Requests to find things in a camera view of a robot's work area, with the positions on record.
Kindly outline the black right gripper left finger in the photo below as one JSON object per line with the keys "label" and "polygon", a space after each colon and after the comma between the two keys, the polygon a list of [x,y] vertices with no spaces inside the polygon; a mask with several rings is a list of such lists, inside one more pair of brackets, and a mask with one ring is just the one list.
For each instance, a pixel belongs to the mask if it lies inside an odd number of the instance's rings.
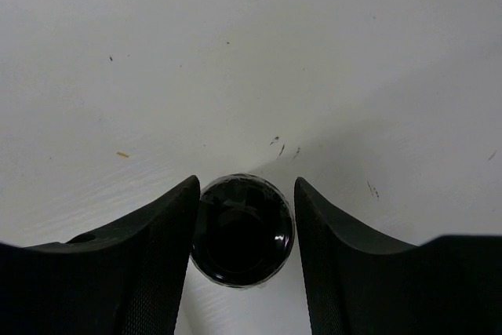
{"label": "black right gripper left finger", "polygon": [[199,195],[188,177],[68,242],[2,244],[2,333],[173,333]]}

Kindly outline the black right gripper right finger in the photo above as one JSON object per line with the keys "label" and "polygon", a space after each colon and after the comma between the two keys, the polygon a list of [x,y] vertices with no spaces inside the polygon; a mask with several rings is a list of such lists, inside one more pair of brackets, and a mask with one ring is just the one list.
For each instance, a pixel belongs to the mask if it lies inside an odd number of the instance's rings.
{"label": "black right gripper right finger", "polygon": [[314,334],[498,334],[501,239],[397,240],[297,179],[294,207]]}

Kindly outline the round white powder shaker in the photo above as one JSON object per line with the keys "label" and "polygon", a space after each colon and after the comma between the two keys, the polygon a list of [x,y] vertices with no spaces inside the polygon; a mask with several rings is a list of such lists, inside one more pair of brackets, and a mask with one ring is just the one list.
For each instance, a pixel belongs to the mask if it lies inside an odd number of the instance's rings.
{"label": "round white powder shaker", "polygon": [[221,286],[257,286],[285,264],[295,230],[293,211],[276,186],[252,174],[229,174],[202,190],[191,260]]}

